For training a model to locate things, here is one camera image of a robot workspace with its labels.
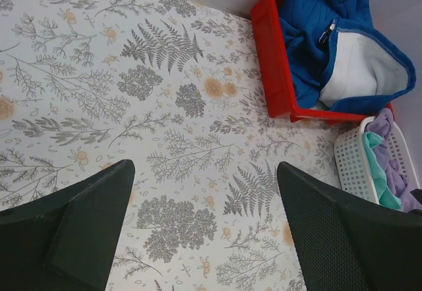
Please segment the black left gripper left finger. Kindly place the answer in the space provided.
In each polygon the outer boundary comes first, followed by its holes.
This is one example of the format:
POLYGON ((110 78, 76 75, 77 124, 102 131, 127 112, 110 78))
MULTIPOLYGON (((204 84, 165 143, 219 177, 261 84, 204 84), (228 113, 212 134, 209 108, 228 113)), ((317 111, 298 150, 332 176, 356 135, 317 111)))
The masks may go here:
POLYGON ((121 160, 1 211, 1 289, 105 290, 134 178, 121 160))

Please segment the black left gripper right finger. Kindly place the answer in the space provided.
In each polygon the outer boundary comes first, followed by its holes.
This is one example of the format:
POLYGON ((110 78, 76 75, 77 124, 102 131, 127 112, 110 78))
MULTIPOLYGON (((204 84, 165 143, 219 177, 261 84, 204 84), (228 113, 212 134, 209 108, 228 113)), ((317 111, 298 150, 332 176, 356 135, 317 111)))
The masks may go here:
POLYGON ((282 204, 308 290, 420 290, 421 213, 328 185, 287 162, 282 204))

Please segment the mint green t shirt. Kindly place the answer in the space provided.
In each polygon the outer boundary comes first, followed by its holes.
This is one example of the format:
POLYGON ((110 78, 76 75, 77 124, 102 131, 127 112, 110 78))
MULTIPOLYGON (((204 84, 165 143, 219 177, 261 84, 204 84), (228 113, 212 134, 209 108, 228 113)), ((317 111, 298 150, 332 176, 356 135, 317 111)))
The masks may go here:
POLYGON ((375 185, 378 203, 389 209, 401 210, 401 199, 395 196, 388 186, 386 168, 390 153, 386 148, 384 138, 376 133, 367 131, 363 134, 363 145, 375 185))

